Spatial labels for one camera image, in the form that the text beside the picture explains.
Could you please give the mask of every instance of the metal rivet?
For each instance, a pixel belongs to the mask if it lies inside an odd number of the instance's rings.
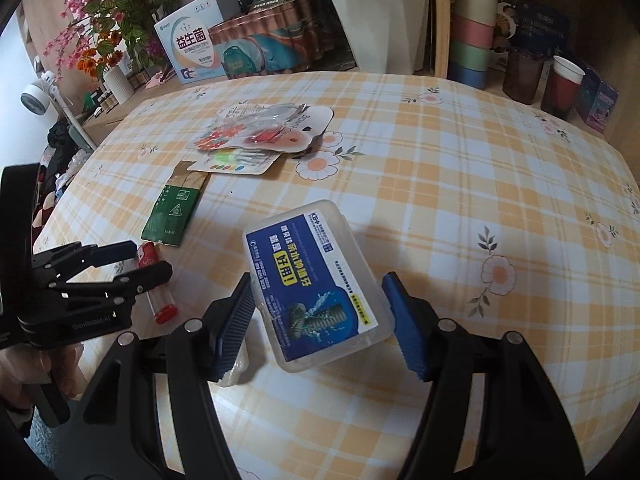
[[[518,332],[507,332],[507,341],[512,345],[519,345],[524,341],[524,338]]]
[[[457,324],[452,319],[441,319],[438,322],[438,328],[443,332],[453,332],[457,327]]]
[[[187,332],[197,332],[202,328],[202,322],[199,319],[190,319],[184,324],[184,329]]]
[[[118,344],[120,346],[130,345],[133,343],[135,338],[136,337],[133,335],[133,332],[123,332],[118,336]]]

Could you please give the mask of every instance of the stacked cup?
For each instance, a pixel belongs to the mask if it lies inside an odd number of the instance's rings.
[[[498,0],[456,0],[451,23],[449,79],[484,89]]]

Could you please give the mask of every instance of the checkered tablecloth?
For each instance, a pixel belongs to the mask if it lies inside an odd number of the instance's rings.
[[[181,316],[158,328],[134,308],[142,337],[172,330],[227,296],[249,263],[242,229],[321,198],[348,220],[378,278],[470,332],[522,332],[551,378],[590,469],[640,394],[638,188],[622,156],[530,107],[420,76],[303,73],[226,81],[140,105],[103,142],[36,244],[140,240],[186,145],[220,108],[240,102],[326,105],[321,146],[286,155],[263,176],[214,174],[180,248],[162,248]],[[93,279],[111,271],[88,272]],[[86,344],[91,375],[114,336]],[[395,478],[429,387],[394,338],[320,368],[287,374],[262,321],[247,335],[241,384],[211,386],[232,455],[261,480]],[[159,380],[168,463],[180,468]],[[459,466],[479,427],[474,381]]]

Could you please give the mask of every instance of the blue label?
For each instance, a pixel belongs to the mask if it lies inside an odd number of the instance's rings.
[[[372,328],[375,322],[367,317],[354,290],[350,293],[356,298],[360,315],[350,294],[337,285],[335,277],[341,276],[342,284],[353,286],[345,278],[344,257],[334,246],[332,235],[327,234],[321,216],[312,213],[310,218],[308,221],[304,215],[296,216],[246,236],[287,361],[345,341]],[[370,326],[358,330],[363,319]]]

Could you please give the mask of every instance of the geometric white planter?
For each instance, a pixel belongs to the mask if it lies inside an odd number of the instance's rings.
[[[422,68],[429,0],[332,0],[363,72],[411,75]]]
[[[113,92],[113,96],[119,104],[123,104],[123,102],[133,97],[133,86],[131,86],[131,83],[129,83],[127,77],[122,73],[118,65],[110,68],[108,72],[105,70],[102,78],[107,88]]]

